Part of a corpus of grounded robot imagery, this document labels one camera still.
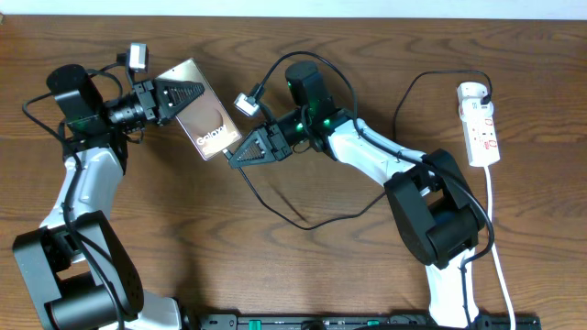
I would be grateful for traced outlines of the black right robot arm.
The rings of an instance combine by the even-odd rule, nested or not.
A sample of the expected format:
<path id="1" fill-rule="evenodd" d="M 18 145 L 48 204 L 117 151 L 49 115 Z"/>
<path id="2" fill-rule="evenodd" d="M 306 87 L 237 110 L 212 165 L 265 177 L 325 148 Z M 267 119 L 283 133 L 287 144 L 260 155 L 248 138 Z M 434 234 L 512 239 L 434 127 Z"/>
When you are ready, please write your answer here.
<path id="1" fill-rule="evenodd" d="M 315 62 L 289 66 L 285 79 L 295 108 L 277 118 L 261 104 L 264 85 L 242 93 L 235 106 L 265 120 L 235 152 L 231 168 L 286 159 L 301 142 L 379 183 L 410 253 L 426 267 L 429 314 L 436 325 L 472 328 L 480 312 L 473 298 L 471 263 L 489 216 L 473 196 L 454 158 L 443 149 L 430 154 L 404 148 L 370 129 L 357 109 L 335 104 Z"/>

